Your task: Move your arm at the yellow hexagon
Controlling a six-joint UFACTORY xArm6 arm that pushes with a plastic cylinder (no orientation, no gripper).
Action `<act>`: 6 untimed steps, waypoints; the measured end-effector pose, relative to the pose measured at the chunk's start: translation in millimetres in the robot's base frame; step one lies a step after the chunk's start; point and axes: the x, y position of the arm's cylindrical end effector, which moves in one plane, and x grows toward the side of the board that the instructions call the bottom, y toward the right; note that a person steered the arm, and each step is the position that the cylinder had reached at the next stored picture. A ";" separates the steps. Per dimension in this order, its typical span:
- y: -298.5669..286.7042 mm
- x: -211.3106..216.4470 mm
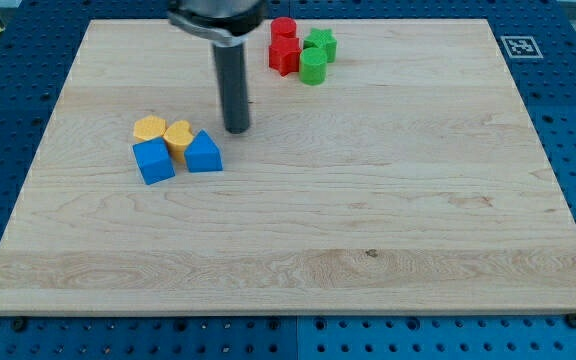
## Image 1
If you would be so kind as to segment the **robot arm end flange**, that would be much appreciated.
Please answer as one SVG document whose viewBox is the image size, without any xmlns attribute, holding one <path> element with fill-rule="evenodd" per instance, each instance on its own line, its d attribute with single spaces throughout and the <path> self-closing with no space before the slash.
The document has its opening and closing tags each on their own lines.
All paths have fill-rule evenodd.
<svg viewBox="0 0 576 360">
<path fill-rule="evenodd" d="M 244 43 L 266 18 L 266 0 L 169 0 L 171 25 L 217 46 Z"/>
</svg>

